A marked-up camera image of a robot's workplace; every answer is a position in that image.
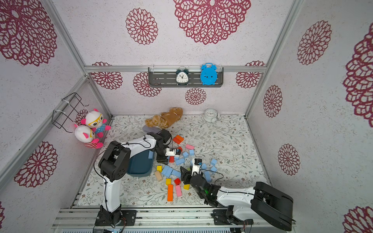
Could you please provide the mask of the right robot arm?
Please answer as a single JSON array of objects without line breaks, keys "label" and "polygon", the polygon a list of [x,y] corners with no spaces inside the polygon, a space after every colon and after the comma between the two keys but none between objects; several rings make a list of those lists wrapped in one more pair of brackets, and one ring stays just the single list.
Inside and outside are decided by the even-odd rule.
[{"label": "right robot arm", "polygon": [[190,184],[205,204],[224,208],[213,211],[218,225],[252,225],[256,214],[280,230],[292,230],[293,198],[284,192],[264,182],[250,188],[228,188],[209,183],[204,177],[207,171],[180,170],[182,182]]}]

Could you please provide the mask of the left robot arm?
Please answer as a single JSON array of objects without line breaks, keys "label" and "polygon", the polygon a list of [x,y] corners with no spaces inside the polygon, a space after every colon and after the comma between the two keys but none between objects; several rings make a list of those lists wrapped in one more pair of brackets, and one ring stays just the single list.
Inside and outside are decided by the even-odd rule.
[{"label": "left robot arm", "polygon": [[171,133],[161,130],[129,142],[112,141],[109,144],[99,162],[100,176],[104,181],[104,203],[101,205],[104,215],[112,218],[121,210],[120,183],[130,167],[130,160],[145,152],[154,152],[157,162],[167,165],[169,160],[166,153],[171,141]]}]

